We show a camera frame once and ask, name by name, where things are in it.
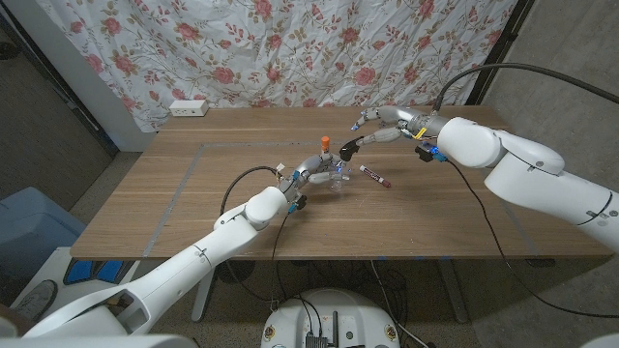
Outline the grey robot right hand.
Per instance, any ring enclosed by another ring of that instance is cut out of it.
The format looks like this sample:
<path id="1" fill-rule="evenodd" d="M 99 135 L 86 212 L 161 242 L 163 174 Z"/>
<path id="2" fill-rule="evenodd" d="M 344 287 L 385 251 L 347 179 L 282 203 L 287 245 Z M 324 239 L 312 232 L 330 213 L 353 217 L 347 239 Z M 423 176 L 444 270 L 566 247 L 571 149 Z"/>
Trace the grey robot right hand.
<path id="1" fill-rule="evenodd" d="M 367 108 L 360 114 L 361 117 L 351 127 L 352 131 L 359 130 L 361 126 L 373 120 L 380 121 L 383 128 L 357 139 L 356 144 L 359 146 L 389 143 L 401 136 L 414 140 L 434 138 L 449 122 L 449 118 L 442 117 L 434 111 L 425 113 L 418 109 L 393 105 Z"/>

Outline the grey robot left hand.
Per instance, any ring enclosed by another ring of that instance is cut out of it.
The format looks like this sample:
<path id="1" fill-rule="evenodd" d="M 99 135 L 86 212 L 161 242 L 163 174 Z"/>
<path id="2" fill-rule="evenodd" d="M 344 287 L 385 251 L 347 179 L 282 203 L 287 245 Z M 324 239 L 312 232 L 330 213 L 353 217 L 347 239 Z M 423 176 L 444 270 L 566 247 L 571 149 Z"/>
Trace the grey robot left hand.
<path id="1" fill-rule="evenodd" d="M 318 185 L 333 181 L 339 188 L 341 182 L 350 179 L 345 166 L 346 162 L 338 155 L 324 153 L 311 156 L 298 165 L 291 175 L 280 180 L 280 191 L 292 202 L 301 196 L 300 190 L 306 184 Z"/>

